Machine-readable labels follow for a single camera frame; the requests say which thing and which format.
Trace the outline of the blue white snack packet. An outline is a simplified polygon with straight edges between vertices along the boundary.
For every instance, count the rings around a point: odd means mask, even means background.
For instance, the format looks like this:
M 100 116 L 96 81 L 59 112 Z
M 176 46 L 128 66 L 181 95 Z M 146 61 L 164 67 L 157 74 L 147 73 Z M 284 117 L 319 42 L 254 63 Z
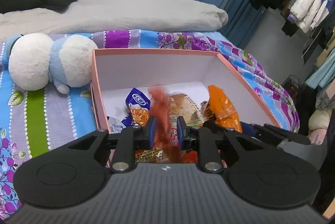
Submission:
M 121 133 L 121 131 L 126 128 L 126 126 L 117 118 L 107 116 L 107 121 L 111 134 Z

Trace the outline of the orange foil snack packet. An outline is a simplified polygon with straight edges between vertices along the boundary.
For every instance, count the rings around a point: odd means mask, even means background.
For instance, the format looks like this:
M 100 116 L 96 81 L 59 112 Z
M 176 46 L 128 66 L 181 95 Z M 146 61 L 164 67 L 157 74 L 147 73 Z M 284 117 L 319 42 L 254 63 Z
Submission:
M 223 128 L 234 128 L 242 133 L 238 112 L 224 91 L 215 85 L 208 86 L 209 99 L 201 103 L 202 116 Z

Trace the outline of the blue noodle snack packet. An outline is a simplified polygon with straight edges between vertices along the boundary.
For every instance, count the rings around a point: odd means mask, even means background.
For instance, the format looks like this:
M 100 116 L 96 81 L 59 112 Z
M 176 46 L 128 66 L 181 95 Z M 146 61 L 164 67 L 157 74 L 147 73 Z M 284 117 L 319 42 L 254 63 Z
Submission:
M 131 89 L 125 99 L 129 113 L 121 121 L 125 126 L 144 126 L 150 116 L 151 101 L 137 88 Z

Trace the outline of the red spicy strip packet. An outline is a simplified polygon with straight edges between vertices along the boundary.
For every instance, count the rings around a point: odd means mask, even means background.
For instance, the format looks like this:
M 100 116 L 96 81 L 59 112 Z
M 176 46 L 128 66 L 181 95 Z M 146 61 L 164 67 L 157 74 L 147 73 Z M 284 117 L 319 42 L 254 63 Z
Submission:
M 156 119 L 155 145 L 167 156 L 170 163 L 197 163 L 198 155 L 195 151 L 183 151 L 179 144 L 171 142 L 171 123 L 169 117 L 169 95 L 160 86 L 149 89 L 151 95 L 150 115 Z

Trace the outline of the green-edged fried snack packet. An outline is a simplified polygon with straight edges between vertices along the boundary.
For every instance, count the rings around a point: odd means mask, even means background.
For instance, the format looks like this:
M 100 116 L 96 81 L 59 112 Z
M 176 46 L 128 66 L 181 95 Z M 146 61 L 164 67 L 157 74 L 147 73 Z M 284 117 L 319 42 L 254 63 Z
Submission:
M 135 152 L 135 162 L 143 163 L 168 163 L 169 158 L 159 147 L 150 150 L 138 150 Z

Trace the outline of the red clear snack packet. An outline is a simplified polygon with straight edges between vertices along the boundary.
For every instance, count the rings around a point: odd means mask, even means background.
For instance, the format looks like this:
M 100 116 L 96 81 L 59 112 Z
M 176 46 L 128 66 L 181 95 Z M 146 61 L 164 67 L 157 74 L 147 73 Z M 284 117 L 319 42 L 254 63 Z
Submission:
M 187 125 L 204 122 L 198 105 L 183 93 L 169 95 L 169 115 L 173 121 L 177 121 L 177 118 L 182 116 Z

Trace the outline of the pink cardboard box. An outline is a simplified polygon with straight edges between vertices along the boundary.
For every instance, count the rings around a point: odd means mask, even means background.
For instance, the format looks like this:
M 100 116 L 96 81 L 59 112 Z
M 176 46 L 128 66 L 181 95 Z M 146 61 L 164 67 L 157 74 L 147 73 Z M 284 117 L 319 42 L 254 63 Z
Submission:
M 208 86 L 223 89 L 243 122 L 279 126 L 270 109 L 238 71 L 218 52 L 180 49 L 96 49 L 91 91 L 98 128 L 108 117 L 122 120 L 132 88 L 145 95 L 160 85 L 169 94 L 184 93 L 197 107 L 208 100 Z

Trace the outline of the purple floral bed sheet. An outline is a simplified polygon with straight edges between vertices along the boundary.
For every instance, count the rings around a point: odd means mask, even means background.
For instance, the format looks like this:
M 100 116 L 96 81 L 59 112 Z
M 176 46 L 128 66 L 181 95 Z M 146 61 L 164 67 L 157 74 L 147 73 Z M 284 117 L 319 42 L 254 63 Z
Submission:
M 300 120 L 289 93 L 247 51 L 218 32 L 109 30 L 88 33 L 98 48 L 171 48 L 220 52 L 271 110 L 280 127 L 297 132 Z M 1 42 L 1 219 L 21 202 L 13 186 L 18 167 L 32 157 L 96 129 L 89 87 L 60 94 L 53 84 L 25 91 L 10 78 L 7 41 Z

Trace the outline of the blue curtain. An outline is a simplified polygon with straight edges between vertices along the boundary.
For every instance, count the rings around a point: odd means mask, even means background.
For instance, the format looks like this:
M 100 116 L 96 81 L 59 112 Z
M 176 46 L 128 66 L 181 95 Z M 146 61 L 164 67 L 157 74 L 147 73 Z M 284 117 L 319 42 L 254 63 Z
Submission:
M 228 15 L 228 23 L 219 30 L 231 43 L 245 48 L 250 42 L 265 8 L 255 9 L 250 0 L 228 0 L 224 7 Z

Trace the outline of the white blue plush toy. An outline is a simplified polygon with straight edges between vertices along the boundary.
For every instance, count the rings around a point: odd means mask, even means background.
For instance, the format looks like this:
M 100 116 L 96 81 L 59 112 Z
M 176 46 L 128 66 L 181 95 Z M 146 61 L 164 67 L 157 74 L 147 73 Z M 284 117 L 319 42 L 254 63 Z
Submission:
M 15 35 L 5 42 L 8 70 L 14 83 L 26 91 L 40 90 L 50 82 L 61 94 L 91 81 L 93 52 L 97 45 L 83 35 L 53 40 L 43 33 Z

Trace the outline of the grey duvet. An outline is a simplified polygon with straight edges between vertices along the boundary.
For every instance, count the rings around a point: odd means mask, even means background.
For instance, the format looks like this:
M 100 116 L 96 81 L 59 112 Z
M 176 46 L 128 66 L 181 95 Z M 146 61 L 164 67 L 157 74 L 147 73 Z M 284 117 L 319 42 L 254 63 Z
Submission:
M 64 12 L 47 9 L 1 15 L 1 41 L 22 33 L 95 33 L 107 30 L 217 31 L 228 14 L 194 0 L 78 0 Z

